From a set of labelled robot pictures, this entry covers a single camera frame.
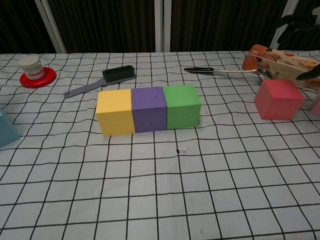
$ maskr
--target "gray brush handle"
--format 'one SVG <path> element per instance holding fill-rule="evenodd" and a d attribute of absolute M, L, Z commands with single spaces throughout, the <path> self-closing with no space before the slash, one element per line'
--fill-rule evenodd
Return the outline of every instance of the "gray brush handle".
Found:
<path fill-rule="evenodd" d="M 88 84 L 88 85 L 85 85 L 85 86 L 81 86 L 81 87 L 78 87 L 76 89 L 73 89 L 73 90 L 70 90 L 70 91 L 66 91 L 63 96 L 65 99 L 68 99 L 68 98 L 71 98 L 71 97 L 74 97 L 74 96 L 77 96 L 79 94 L 84 94 L 86 92 L 89 92 L 91 90 L 95 90 L 99 87 L 103 87 L 103 86 L 106 86 L 107 85 L 107 82 L 104 78 L 101 78 L 99 79 L 98 81 L 94 82 L 94 83 L 91 83 L 91 84 Z"/>

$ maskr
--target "curtain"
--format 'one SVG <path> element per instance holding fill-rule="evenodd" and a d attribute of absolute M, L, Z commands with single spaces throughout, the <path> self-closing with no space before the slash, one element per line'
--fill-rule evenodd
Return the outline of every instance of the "curtain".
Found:
<path fill-rule="evenodd" d="M 269 47 L 287 0 L 172 0 L 171 51 Z"/>
<path fill-rule="evenodd" d="M 34 0 L 0 1 L 0 53 L 55 53 Z"/>
<path fill-rule="evenodd" d="M 153 0 L 49 0 L 68 53 L 154 52 Z"/>
<path fill-rule="evenodd" d="M 310 13 L 320 6 L 320 0 L 300 0 L 294 13 Z M 295 32 L 279 45 L 280 50 L 320 50 L 320 28 L 310 31 Z"/>

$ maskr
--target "red dish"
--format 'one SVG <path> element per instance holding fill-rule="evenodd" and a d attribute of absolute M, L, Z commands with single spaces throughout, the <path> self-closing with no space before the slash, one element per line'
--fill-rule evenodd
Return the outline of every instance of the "red dish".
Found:
<path fill-rule="evenodd" d="M 36 89 L 52 83 L 57 76 L 56 72 L 49 67 L 43 67 L 43 70 L 44 76 L 37 80 L 30 80 L 27 78 L 26 74 L 22 74 L 20 77 L 21 85 L 29 89 Z"/>

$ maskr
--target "purple cube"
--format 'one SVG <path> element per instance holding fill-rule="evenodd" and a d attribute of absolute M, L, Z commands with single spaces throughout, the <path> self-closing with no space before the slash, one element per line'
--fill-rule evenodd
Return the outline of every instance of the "purple cube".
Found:
<path fill-rule="evenodd" d="M 167 129 L 167 103 L 161 86 L 131 89 L 136 133 Z"/>

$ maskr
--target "green cube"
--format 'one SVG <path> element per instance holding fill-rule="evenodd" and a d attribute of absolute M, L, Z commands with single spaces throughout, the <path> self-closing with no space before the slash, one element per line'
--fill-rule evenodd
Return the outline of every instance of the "green cube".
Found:
<path fill-rule="evenodd" d="M 199 122 L 201 101 L 193 85 L 163 87 L 167 120 L 166 129 L 195 127 Z"/>

